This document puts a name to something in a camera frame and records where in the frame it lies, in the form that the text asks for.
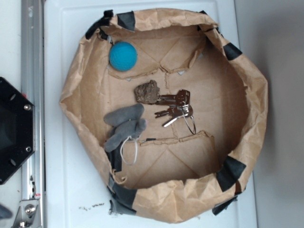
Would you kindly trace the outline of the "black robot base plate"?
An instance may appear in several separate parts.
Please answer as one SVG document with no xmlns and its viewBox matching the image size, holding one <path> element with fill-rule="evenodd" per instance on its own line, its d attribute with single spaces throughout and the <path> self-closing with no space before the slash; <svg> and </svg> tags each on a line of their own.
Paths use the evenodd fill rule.
<svg viewBox="0 0 304 228">
<path fill-rule="evenodd" d="M 0 183 L 5 184 L 34 152 L 34 105 L 0 78 Z"/>
</svg>

